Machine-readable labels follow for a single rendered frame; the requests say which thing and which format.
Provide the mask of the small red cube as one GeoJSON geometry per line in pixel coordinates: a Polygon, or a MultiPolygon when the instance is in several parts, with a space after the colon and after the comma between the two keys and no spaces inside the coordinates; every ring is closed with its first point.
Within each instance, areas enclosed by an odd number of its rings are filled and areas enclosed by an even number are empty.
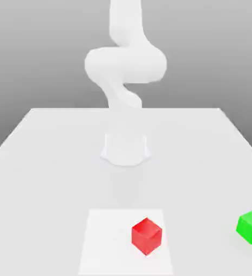
{"type": "Polygon", "coordinates": [[[132,227],[131,243],[147,256],[161,245],[162,228],[146,217],[132,227]]]}

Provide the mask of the small green cube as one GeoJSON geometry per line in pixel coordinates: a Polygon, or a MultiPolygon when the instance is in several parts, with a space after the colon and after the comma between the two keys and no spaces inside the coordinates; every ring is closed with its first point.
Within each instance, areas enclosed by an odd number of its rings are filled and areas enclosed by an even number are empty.
{"type": "Polygon", "coordinates": [[[239,216],[236,232],[249,244],[252,244],[252,211],[239,216]]]}

